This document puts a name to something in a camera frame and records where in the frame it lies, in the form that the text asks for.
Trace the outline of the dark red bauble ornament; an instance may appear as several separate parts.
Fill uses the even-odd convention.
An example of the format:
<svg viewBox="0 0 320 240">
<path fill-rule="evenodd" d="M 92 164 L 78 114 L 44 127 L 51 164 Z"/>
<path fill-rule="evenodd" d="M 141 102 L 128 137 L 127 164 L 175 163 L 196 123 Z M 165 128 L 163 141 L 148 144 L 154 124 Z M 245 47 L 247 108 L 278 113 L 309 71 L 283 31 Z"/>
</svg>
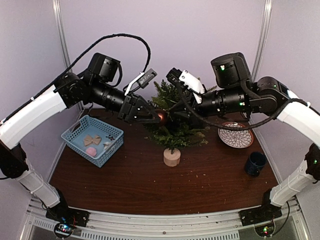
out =
<svg viewBox="0 0 320 240">
<path fill-rule="evenodd" d="M 168 122 L 168 113 L 164 111 L 163 109 L 157 110 L 157 115 L 160 118 L 159 126 L 164 126 Z"/>
</svg>

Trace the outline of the small green christmas tree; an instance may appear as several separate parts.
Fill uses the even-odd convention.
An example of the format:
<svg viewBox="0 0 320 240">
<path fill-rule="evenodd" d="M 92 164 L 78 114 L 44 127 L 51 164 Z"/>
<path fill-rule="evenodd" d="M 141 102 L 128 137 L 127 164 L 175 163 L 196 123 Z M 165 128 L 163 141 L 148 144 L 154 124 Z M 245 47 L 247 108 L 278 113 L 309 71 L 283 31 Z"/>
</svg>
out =
<svg viewBox="0 0 320 240">
<path fill-rule="evenodd" d="M 206 133 L 211 129 L 210 126 L 202 122 L 202 125 L 180 124 L 173 125 L 168 109 L 181 100 L 178 90 L 174 85 L 162 80 L 154 83 L 156 95 L 148 101 L 155 110 L 164 110 L 168 113 L 166 125 L 143 124 L 149 132 L 150 139 L 164 147 L 165 149 L 183 149 L 193 146 L 207 144 Z"/>
</svg>

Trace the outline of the white fluffy ornament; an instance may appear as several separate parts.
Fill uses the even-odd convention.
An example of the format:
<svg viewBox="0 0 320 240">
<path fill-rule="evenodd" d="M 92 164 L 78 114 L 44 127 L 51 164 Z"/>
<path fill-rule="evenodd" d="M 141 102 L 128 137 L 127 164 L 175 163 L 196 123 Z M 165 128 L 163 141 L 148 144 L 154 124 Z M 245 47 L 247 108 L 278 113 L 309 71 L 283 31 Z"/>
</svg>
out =
<svg viewBox="0 0 320 240">
<path fill-rule="evenodd" d="M 111 142 L 106 141 L 103 143 L 103 150 L 106 151 L 112 145 Z"/>
</svg>

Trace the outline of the pink pompom ornament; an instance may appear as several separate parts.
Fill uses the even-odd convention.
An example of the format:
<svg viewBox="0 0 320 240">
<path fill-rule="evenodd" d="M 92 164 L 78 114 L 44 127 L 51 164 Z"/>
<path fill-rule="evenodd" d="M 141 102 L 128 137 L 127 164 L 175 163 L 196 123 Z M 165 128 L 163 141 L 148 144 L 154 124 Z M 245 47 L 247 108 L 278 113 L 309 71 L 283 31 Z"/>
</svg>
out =
<svg viewBox="0 0 320 240">
<path fill-rule="evenodd" d="M 95 157 L 97 155 L 97 149 L 95 147 L 88 147 L 85 152 L 91 157 Z"/>
</svg>

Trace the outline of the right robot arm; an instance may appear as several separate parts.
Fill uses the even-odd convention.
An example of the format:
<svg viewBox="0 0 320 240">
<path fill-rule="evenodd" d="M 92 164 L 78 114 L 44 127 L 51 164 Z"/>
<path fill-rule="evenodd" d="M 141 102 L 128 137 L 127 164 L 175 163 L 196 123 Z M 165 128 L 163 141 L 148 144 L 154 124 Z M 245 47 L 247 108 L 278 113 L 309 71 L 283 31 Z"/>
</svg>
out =
<svg viewBox="0 0 320 240">
<path fill-rule="evenodd" d="M 263 194 L 258 207 L 241 210 L 243 225 L 270 221 L 282 215 L 282 206 L 309 184 L 320 179 L 320 114 L 309 103 L 273 77 L 254 82 L 244 55 L 229 53 L 211 62 L 218 90 L 206 91 L 199 79 L 186 70 L 173 68 L 167 80 L 178 92 L 190 91 L 194 98 L 182 97 L 184 106 L 200 121 L 229 113 L 265 114 L 268 121 L 279 120 L 311 140 L 299 167 L 283 182 Z"/>
</svg>

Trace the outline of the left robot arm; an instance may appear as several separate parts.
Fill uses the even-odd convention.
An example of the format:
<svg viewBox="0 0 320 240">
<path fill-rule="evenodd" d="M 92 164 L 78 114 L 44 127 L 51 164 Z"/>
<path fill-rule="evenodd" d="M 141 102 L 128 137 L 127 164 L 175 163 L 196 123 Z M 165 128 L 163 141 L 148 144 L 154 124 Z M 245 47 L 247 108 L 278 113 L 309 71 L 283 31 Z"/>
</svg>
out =
<svg viewBox="0 0 320 240">
<path fill-rule="evenodd" d="M 50 117 L 79 102 L 98 104 L 116 112 L 118 118 L 127 123 L 160 123 L 161 118 L 143 97 L 129 89 L 120 91 L 110 85 L 116 72 L 122 72 L 120 61 L 95 53 L 86 70 L 79 74 L 63 73 L 48 89 L 0 124 L 2 173 L 20 182 L 43 202 L 49 214 L 61 222 L 69 221 L 73 211 L 62 192 L 33 169 L 20 141 Z"/>
</svg>

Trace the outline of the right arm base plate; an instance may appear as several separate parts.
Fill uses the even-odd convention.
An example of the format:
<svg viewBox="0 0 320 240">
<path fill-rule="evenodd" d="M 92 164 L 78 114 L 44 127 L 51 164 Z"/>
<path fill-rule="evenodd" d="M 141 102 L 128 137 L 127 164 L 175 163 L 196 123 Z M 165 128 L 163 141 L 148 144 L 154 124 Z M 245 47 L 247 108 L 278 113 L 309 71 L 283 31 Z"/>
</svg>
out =
<svg viewBox="0 0 320 240">
<path fill-rule="evenodd" d="M 282 216 L 282 208 L 271 204 L 261 205 L 239 212 L 242 226 L 255 225 Z"/>
</svg>

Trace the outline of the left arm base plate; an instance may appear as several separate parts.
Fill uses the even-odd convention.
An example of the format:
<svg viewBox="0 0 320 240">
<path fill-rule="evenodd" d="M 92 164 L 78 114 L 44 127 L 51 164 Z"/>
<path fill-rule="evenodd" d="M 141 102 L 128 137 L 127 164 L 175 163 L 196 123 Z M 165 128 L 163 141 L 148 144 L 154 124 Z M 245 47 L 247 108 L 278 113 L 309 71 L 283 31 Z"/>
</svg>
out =
<svg viewBox="0 0 320 240">
<path fill-rule="evenodd" d="M 45 216 L 48 219 L 68 224 L 72 227 L 86 227 L 90 213 L 86 210 L 79 210 L 70 207 L 47 208 Z"/>
</svg>

